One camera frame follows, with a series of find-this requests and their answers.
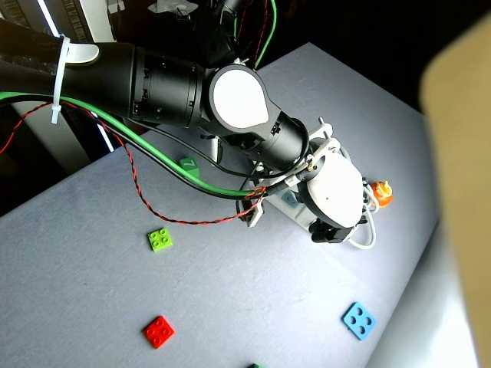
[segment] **green cube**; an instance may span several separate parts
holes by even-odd
[[[195,178],[199,179],[199,167],[194,158],[186,157],[185,159],[181,159],[179,161],[179,166]]]
[[[172,239],[169,235],[169,230],[166,228],[151,232],[148,234],[148,240],[150,240],[150,245],[152,245],[153,251],[161,251],[162,249],[173,245]]]

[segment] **orange object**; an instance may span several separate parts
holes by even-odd
[[[374,190],[375,198],[382,208],[387,207],[392,202],[394,195],[387,180],[385,182],[373,182],[371,183],[371,188]]]

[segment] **red block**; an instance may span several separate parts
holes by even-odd
[[[158,349],[174,335],[174,329],[162,316],[159,316],[143,330],[143,334],[150,341],[152,346],[155,349]]]

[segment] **white zip tie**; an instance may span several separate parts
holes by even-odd
[[[67,63],[69,47],[70,38],[63,35],[63,44],[61,45],[60,58],[58,59],[58,66],[56,68],[56,78],[54,79],[53,105],[51,105],[51,109],[53,110],[53,114],[51,115],[52,124],[58,123],[58,114],[61,111],[61,85],[63,84],[64,66]]]

